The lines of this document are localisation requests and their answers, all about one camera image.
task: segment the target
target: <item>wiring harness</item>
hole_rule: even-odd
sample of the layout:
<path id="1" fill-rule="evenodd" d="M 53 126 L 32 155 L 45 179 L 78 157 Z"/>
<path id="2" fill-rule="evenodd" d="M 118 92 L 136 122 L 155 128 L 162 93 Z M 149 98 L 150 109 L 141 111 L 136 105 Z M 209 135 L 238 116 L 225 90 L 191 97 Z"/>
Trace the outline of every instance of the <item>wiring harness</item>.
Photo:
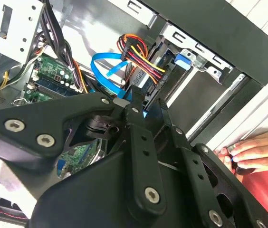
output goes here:
<path id="1" fill-rule="evenodd" d="M 73 59 L 71 46 L 64 39 L 61 27 L 54 15 L 49 0 L 40 1 L 45 3 L 44 12 L 41 17 L 41 27 L 47 44 L 52 47 L 58 60 L 72 71 L 76 88 L 88 93 L 82 72 L 78 63 Z"/>
<path id="2" fill-rule="evenodd" d="M 146 59 L 148 57 L 148 48 L 140 37 L 134 34 L 124 34 L 119 37 L 117 47 L 122 56 L 134 65 L 127 80 L 129 80 L 137 67 L 144 71 L 155 84 L 162 78 L 165 70 Z"/>

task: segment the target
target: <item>blue tab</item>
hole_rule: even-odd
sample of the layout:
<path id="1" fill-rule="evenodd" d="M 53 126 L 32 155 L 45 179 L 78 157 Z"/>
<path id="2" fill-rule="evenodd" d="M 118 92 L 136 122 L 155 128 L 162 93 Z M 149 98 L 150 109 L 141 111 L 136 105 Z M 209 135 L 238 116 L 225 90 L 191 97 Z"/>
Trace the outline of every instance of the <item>blue tab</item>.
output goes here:
<path id="1" fill-rule="evenodd" d="M 184 68 L 185 70 L 190 70 L 191 68 L 191 60 L 185 58 L 181 54 L 178 54 L 175 58 L 175 64 L 179 65 L 180 67 Z"/>

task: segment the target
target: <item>yellow wire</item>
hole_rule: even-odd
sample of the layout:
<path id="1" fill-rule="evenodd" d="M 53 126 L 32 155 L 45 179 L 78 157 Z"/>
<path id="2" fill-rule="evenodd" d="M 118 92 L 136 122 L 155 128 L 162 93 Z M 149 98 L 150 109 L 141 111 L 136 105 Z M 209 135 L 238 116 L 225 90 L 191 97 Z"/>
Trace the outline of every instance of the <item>yellow wire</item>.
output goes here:
<path id="1" fill-rule="evenodd" d="M 161 71 L 161 72 L 166 72 L 165 70 L 159 68 L 158 66 L 154 65 L 153 63 L 150 63 L 147 59 L 145 59 L 144 57 L 142 57 L 139 52 L 134 48 L 134 46 L 131 46 L 131 48 L 133 49 L 133 51 L 145 62 L 147 62 L 149 65 L 151 65 L 152 67 L 154 67 L 155 69 Z"/>
<path id="2" fill-rule="evenodd" d="M 129 58 L 128 58 L 128 60 L 136 65 L 136 63 L 134 61 L 130 60 Z M 152 79 L 152 81 L 155 84 L 157 84 L 157 81 L 155 80 L 155 78 L 152 75 L 150 75 L 145 69 L 141 68 L 139 65 L 137 65 L 137 67 L 140 68 L 142 71 L 144 71 Z"/>
<path id="3" fill-rule="evenodd" d="M 85 93 L 88 94 L 88 91 L 87 91 L 87 88 L 86 88 L 86 83 L 85 83 L 85 81 L 83 80 L 82 73 L 81 73 L 81 71 L 80 71 L 79 65 L 78 65 L 78 63 L 77 63 L 74 59 L 73 59 L 73 61 L 75 62 L 76 68 L 77 68 L 78 71 L 79 71 L 80 81 L 81 81 L 81 83 L 82 83 L 82 85 L 83 85 L 83 89 L 84 89 Z"/>
<path id="4" fill-rule="evenodd" d="M 2 85 L 0 86 L 0 89 L 2 89 L 4 86 L 6 86 L 8 78 L 9 78 L 9 74 L 8 74 L 7 71 L 5 71 L 4 72 L 3 82 L 2 82 Z"/>

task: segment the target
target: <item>green circuit board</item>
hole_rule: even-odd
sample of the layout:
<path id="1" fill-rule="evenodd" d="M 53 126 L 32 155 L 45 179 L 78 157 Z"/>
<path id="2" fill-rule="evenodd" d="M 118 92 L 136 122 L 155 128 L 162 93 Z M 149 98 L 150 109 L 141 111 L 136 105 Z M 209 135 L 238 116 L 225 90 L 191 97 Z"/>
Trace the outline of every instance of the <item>green circuit board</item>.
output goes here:
<path id="1" fill-rule="evenodd" d="M 41 102 L 41 101 L 48 101 L 51 100 L 50 97 L 38 92 L 27 89 L 24 94 L 24 98 L 31 103 Z"/>
<path id="2" fill-rule="evenodd" d="M 61 80 L 68 80 L 70 81 L 70 84 L 74 83 L 72 72 L 52 57 L 45 55 L 41 56 L 38 58 L 35 67 L 38 70 L 38 74 L 46 75 L 57 82 L 60 82 Z"/>

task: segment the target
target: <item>screw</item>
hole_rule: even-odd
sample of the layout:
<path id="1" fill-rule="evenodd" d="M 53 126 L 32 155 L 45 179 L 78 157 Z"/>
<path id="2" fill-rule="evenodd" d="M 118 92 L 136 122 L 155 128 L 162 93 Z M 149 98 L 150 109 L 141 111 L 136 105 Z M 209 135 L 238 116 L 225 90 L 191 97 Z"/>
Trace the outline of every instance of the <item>screw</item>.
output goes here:
<path id="1" fill-rule="evenodd" d="M 139 110 L 136 109 L 136 108 L 132 108 L 132 110 L 133 110 L 134 112 L 136 112 L 136 113 L 139 113 Z"/>
<path id="2" fill-rule="evenodd" d="M 159 203 L 160 197 L 158 192 L 154 188 L 151 187 L 146 188 L 144 190 L 144 195 L 151 203 L 153 204 Z"/>
<path id="3" fill-rule="evenodd" d="M 175 130 L 176 130 L 176 132 L 177 132 L 178 134 L 182 134 L 182 130 L 181 130 L 181 129 L 176 128 Z"/>
<path id="4" fill-rule="evenodd" d="M 267 228 L 265 226 L 265 224 L 261 220 L 259 220 L 259 219 L 257 219 L 257 225 L 258 225 L 259 228 Z"/>
<path id="5" fill-rule="evenodd" d="M 25 128 L 24 123 L 20 120 L 8 120 L 4 123 L 4 126 L 11 132 L 21 132 Z"/>
<path id="6" fill-rule="evenodd" d="M 209 152 L 208 148 L 205 147 L 205 146 L 202 146 L 201 149 L 202 149 L 202 151 L 204 151 L 205 153 L 208 153 L 208 152 Z"/>
<path id="7" fill-rule="evenodd" d="M 218 227 L 222 227 L 223 226 L 223 220 L 221 220 L 220 215 L 214 211 L 214 210 L 210 210 L 209 211 L 209 217 L 211 219 L 211 221 L 217 225 Z"/>
<path id="8" fill-rule="evenodd" d="M 104 99 L 104 98 L 102 98 L 101 101 L 102 101 L 103 103 L 107 104 L 107 105 L 110 104 L 110 102 L 109 102 L 108 100 Z"/>
<path id="9" fill-rule="evenodd" d="M 55 144 L 55 139 L 49 134 L 41 134 L 37 137 L 37 143 L 40 146 L 51 147 Z"/>

